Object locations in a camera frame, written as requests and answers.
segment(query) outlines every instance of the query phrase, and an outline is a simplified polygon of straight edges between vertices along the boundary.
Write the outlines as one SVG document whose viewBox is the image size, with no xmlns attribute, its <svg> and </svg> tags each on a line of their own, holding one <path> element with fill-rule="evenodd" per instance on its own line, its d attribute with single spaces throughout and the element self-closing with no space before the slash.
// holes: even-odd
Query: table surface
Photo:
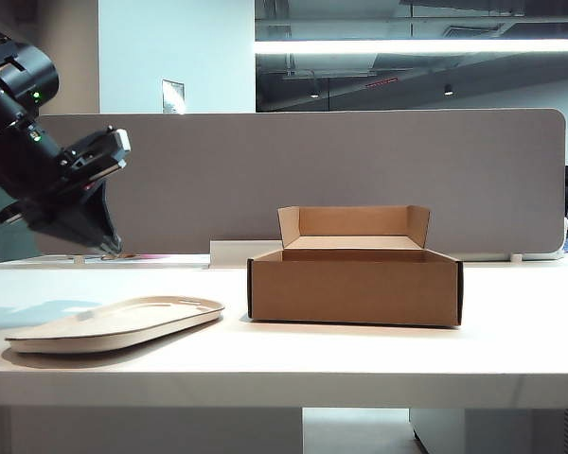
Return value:
<svg viewBox="0 0 568 454">
<path fill-rule="evenodd" d="M 568 257 L 466 263 L 458 328 L 259 323 L 246 270 L 206 255 L 0 264 L 0 405 L 568 408 Z M 17 326 L 145 295 L 216 300 L 222 320 L 124 350 L 16 354 Z"/>
</svg>

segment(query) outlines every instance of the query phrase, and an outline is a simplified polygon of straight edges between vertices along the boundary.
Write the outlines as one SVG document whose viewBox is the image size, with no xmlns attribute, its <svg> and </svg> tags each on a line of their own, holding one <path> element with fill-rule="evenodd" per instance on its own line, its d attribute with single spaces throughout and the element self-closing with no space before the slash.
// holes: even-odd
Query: open cardboard box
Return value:
<svg viewBox="0 0 568 454">
<path fill-rule="evenodd" d="M 421 206 L 278 210 L 284 249 L 248 260 L 248 314 L 266 321 L 461 324 L 463 264 L 423 249 Z"/>
</svg>

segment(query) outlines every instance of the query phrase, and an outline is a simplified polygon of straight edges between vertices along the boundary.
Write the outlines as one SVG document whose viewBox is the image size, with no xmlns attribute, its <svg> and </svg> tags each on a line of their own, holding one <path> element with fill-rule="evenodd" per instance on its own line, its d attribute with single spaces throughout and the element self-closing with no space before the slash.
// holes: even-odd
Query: black robotic arm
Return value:
<svg viewBox="0 0 568 454">
<path fill-rule="evenodd" d="M 120 237 L 105 203 L 105 177 L 126 165 L 124 130 L 108 127 L 61 148 L 35 121 L 59 89 L 52 61 L 0 33 L 0 186 L 16 202 L 0 222 L 117 254 Z"/>
</svg>

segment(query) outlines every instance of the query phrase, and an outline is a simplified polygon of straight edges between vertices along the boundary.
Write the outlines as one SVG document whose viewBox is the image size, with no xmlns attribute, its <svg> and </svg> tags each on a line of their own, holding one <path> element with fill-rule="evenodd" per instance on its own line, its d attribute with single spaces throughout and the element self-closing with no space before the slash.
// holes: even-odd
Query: wooden tray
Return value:
<svg viewBox="0 0 568 454">
<path fill-rule="evenodd" d="M 93 353 L 136 343 L 216 320 L 223 305 L 185 296 L 133 298 L 25 328 L 6 337 L 22 353 Z"/>
</svg>

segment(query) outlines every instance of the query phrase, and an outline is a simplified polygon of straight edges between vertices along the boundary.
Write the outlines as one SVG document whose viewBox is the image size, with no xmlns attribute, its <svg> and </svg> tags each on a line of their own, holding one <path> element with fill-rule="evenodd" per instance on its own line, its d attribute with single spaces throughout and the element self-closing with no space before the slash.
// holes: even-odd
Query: box lid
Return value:
<svg viewBox="0 0 568 454">
<path fill-rule="evenodd" d="M 288 206 L 277 210 L 284 249 L 423 249 L 429 209 L 415 205 Z"/>
</svg>

